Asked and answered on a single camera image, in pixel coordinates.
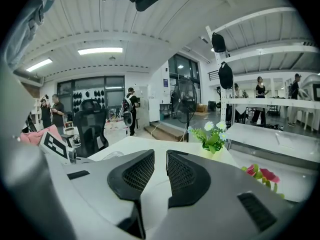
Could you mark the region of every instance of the wooden step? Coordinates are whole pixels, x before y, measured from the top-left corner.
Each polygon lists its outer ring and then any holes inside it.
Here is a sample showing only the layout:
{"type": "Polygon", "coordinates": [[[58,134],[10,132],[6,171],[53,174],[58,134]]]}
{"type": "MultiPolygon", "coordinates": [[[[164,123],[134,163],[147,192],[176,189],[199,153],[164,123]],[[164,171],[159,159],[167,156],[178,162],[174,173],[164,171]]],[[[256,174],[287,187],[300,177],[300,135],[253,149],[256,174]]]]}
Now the wooden step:
{"type": "Polygon", "coordinates": [[[154,137],[156,140],[178,142],[178,140],[176,138],[170,136],[169,134],[163,132],[162,130],[160,130],[158,128],[155,129],[155,127],[152,125],[144,127],[144,129],[148,133],[150,133],[150,134],[152,133],[152,137],[154,137]]]}
{"type": "Polygon", "coordinates": [[[159,122],[152,122],[150,123],[151,126],[156,127],[156,130],[160,130],[167,135],[171,136],[172,138],[176,139],[177,141],[180,141],[184,135],[183,131],[177,130],[175,128],[172,128],[170,126],[160,124],[159,122]]]}

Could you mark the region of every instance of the man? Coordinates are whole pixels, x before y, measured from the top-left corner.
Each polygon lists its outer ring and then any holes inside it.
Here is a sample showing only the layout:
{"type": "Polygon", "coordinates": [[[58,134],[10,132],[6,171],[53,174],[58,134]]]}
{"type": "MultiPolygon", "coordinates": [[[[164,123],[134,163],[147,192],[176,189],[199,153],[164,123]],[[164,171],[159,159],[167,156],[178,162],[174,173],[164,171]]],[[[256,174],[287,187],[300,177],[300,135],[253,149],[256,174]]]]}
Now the man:
{"type": "MultiPolygon", "coordinates": [[[[291,89],[290,89],[290,94],[291,94],[291,99],[293,100],[297,100],[298,99],[298,93],[299,93],[299,85],[298,82],[300,82],[301,80],[301,75],[299,74],[295,74],[294,76],[294,82],[291,85],[291,89]]],[[[291,113],[289,116],[289,121],[288,121],[288,126],[295,126],[296,122],[295,122],[295,118],[298,112],[298,108],[296,106],[292,106],[291,107],[291,113]]]]}
{"type": "Polygon", "coordinates": [[[235,98],[243,98],[243,92],[241,89],[239,89],[239,85],[237,83],[234,84],[234,90],[235,90],[235,98]]]}
{"type": "Polygon", "coordinates": [[[55,125],[58,129],[58,133],[60,135],[64,134],[64,114],[65,114],[65,107],[59,101],[59,97],[57,94],[52,95],[52,101],[54,103],[51,114],[52,114],[52,124],[55,125]]]}
{"type": "Polygon", "coordinates": [[[131,101],[131,104],[132,104],[132,111],[131,111],[132,124],[129,127],[130,128],[130,136],[135,135],[136,117],[137,117],[136,108],[139,108],[138,99],[134,94],[135,94],[135,90],[132,87],[130,87],[128,89],[128,94],[126,95],[126,97],[131,101]]]}
{"type": "Polygon", "coordinates": [[[46,96],[44,95],[41,98],[41,120],[43,128],[47,128],[51,126],[51,113],[50,113],[50,102],[46,99],[46,96]]]}

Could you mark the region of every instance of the sign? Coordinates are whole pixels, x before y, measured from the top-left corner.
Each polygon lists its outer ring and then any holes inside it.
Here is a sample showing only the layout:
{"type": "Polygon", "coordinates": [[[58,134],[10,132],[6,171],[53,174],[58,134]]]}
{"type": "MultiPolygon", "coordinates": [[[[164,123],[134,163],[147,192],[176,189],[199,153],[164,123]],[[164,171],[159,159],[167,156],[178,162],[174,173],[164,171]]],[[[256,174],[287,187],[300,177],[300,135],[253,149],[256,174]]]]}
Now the sign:
{"type": "Polygon", "coordinates": [[[168,86],[168,79],[163,79],[163,86],[164,87],[169,87],[168,86]]]}

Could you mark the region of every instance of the fluorescent light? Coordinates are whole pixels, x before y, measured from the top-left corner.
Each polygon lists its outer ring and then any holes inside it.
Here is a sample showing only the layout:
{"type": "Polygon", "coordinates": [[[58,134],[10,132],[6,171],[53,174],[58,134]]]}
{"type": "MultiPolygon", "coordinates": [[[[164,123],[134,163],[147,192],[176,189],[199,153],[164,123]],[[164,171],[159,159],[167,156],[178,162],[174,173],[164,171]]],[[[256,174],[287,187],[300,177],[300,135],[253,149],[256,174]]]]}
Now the fluorescent light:
{"type": "Polygon", "coordinates": [[[106,87],[106,89],[123,89],[121,86],[115,86],[115,87],[106,87]]]}
{"type": "Polygon", "coordinates": [[[122,48],[117,47],[103,47],[103,48],[91,48],[91,49],[84,49],[78,50],[80,55],[85,54],[97,54],[97,53],[122,53],[122,48]]]}
{"type": "Polygon", "coordinates": [[[40,68],[40,67],[42,67],[44,65],[47,65],[47,64],[49,64],[51,62],[52,62],[52,60],[48,58],[48,59],[46,59],[44,61],[39,62],[38,64],[35,64],[35,65],[27,68],[26,71],[31,72],[31,71],[36,70],[36,69],[38,69],[38,68],[40,68]]]}

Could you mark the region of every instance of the person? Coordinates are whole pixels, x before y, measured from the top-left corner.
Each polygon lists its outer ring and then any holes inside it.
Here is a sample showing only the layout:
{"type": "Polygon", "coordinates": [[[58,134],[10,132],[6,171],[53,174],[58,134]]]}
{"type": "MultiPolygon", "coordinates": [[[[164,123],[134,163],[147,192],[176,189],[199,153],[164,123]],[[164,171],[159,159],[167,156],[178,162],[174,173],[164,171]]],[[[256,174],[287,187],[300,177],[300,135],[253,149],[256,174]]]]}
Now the person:
{"type": "Polygon", "coordinates": [[[51,109],[52,114],[52,124],[56,126],[58,129],[58,133],[60,135],[64,134],[64,114],[65,114],[65,107],[59,101],[59,96],[57,94],[52,95],[53,106],[51,109]]]}
{"type": "Polygon", "coordinates": [[[44,95],[40,102],[40,108],[41,108],[41,120],[42,120],[42,125],[43,128],[47,128],[49,126],[51,126],[51,112],[50,112],[50,102],[49,100],[47,100],[49,97],[44,95]]]}
{"type": "MultiPolygon", "coordinates": [[[[261,76],[259,76],[257,78],[257,81],[258,81],[258,84],[256,85],[256,88],[255,88],[255,97],[256,98],[260,98],[260,99],[264,99],[269,91],[266,91],[266,87],[264,86],[264,83],[263,83],[264,80],[262,79],[261,76]]],[[[253,118],[251,120],[252,124],[256,124],[257,123],[260,113],[261,113],[261,124],[262,125],[266,124],[266,112],[265,112],[265,109],[263,109],[263,111],[260,111],[257,108],[255,109],[253,118]]]]}
{"type": "MultiPolygon", "coordinates": [[[[291,99],[293,99],[293,100],[298,99],[298,93],[299,93],[298,83],[300,82],[300,80],[301,80],[301,75],[295,74],[294,81],[290,87],[291,99]]],[[[295,118],[296,118],[297,112],[298,112],[298,108],[296,106],[292,106],[291,113],[290,113],[289,120],[288,120],[288,126],[293,127],[296,125],[295,118]]]]}
{"type": "Polygon", "coordinates": [[[136,108],[139,108],[138,99],[134,94],[135,94],[135,90],[132,87],[130,87],[128,89],[128,94],[126,95],[126,97],[131,101],[131,104],[132,104],[132,111],[131,111],[132,124],[129,127],[130,128],[130,136],[134,136],[135,135],[136,117],[137,117],[136,108]]]}
{"type": "Polygon", "coordinates": [[[235,90],[235,98],[243,98],[244,94],[241,89],[239,89],[239,85],[237,83],[234,84],[234,90],[235,90]]]}

